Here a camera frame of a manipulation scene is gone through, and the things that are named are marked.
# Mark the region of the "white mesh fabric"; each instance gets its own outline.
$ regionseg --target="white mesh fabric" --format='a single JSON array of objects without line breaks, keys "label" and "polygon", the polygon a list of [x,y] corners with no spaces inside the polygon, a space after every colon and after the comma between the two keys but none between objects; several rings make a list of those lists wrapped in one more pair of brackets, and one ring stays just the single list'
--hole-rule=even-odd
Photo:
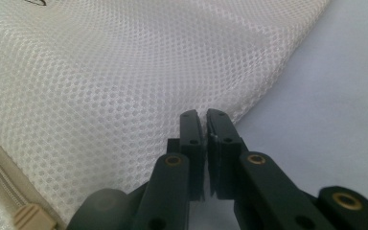
[{"label": "white mesh fabric", "polygon": [[149,177],[178,115],[238,119],[328,0],[0,1],[0,145],[68,222]]}]

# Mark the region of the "black plastic part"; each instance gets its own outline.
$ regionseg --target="black plastic part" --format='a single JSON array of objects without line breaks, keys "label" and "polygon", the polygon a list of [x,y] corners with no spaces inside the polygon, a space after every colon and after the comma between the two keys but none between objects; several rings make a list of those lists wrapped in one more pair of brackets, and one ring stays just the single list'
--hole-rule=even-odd
[{"label": "black plastic part", "polygon": [[190,160],[190,200],[203,200],[206,149],[196,110],[181,114],[179,144],[180,153]]},{"label": "black plastic part", "polygon": [[84,201],[67,230],[126,230],[130,221],[127,195],[119,190],[103,189]]},{"label": "black plastic part", "polygon": [[127,195],[127,199],[129,201],[129,211],[133,216],[136,215],[137,210],[139,209],[140,202],[142,202],[142,198],[147,187],[148,183],[145,183]]},{"label": "black plastic part", "polygon": [[316,205],[316,202],[317,202],[317,198],[311,194],[308,194],[306,192],[304,192],[304,195],[311,201],[311,203],[313,203],[314,205]]},{"label": "black plastic part", "polygon": [[169,138],[167,139],[167,154],[180,153],[180,139]]},{"label": "black plastic part", "polygon": [[241,230],[263,230],[264,225],[259,214],[252,206],[235,201],[234,213]]},{"label": "black plastic part", "polygon": [[247,191],[264,230],[334,229],[270,157],[246,152],[240,161],[240,189]]},{"label": "black plastic part", "polygon": [[159,157],[132,229],[187,229],[189,168],[189,160],[183,154],[170,153]]},{"label": "black plastic part", "polygon": [[209,109],[207,122],[211,195],[217,193],[218,199],[234,199],[238,181],[235,168],[247,147],[226,113]]},{"label": "black plastic part", "polygon": [[320,191],[318,208],[338,229],[368,230],[368,199],[342,187]]}]

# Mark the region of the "white surface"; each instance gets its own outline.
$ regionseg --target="white surface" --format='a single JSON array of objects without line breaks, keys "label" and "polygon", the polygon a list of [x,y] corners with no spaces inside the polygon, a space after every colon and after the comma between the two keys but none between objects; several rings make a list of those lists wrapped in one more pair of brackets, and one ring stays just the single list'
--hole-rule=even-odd
[{"label": "white surface", "polygon": [[[237,128],[300,189],[317,196],[340,185],[368,197],[368,1],[332,1]],[[198,204],[190,229],[239,227],[232,204],[213,199]]]}]

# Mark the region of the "beige zipper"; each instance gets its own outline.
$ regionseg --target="beige zipper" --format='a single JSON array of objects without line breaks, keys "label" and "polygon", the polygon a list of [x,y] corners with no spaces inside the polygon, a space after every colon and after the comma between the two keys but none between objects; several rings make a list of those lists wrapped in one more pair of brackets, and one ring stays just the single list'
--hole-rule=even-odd
[{"label": "beige zipper", "polygon": [[[30,224],[34,224],[34,220],[40,221],[40,219],[53,219],[54,222],[57,223],[58,230],[66,228],[66,224],[64,223],[64,221],[62,221],[57,212],[50,206],[47,200],[45,200],[43,196],[41,196],[41,194],[29,181],[26,175],[23,174],[23,172],[16,166],[16,164],[6,154],[1,146],[0,191],[5,191],[4,193],[0,193],[0,195],[5,194],[6,196],[3,198],[3,201],[11,203],[6,203],[6,206],[10,207],[10,210],[12,212],[13,210],[17,210],[17,212],[13,212],[13,215],[15,217],[14,222],[19,221],[19,217],[23,215],[23,217],[31,221]],[[36,211],[36,204],[38,205],[38,207],[41,207],[41,209],[38,209],[38,211]],[[24,211],[28,209],[34,210],[33,212],[31,212],[33,214],[32,216],[27,216],[25,214]],[[52,222],[49,220],[45,221],[45,223],[52,224]]]}]

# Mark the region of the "brass screw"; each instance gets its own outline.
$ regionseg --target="brass screw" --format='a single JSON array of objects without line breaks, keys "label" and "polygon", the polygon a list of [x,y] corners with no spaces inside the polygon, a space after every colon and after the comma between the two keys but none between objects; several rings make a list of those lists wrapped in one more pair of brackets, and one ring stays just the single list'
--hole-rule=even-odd
[{"label": "brass screw", "polygon": [[166,158],[165,162],[168,166],[174,167],[181,164],[181,158],[178,156],[169,156]]},{"label": "brass screw", "polygon": [[334,193],[333,200],[340,206],[357,211],[363,208],[361,202],[354,196],[346,193]]},{"label": "brass screw", "polygon": [[262,165],[265,163],[265,158],[262,157],[261,155],[257,155],[257,154],[252,154],[252,155],[249,155],[247,157],[247,160],[252,163],[252,164],[255,164],[255,165]]}]

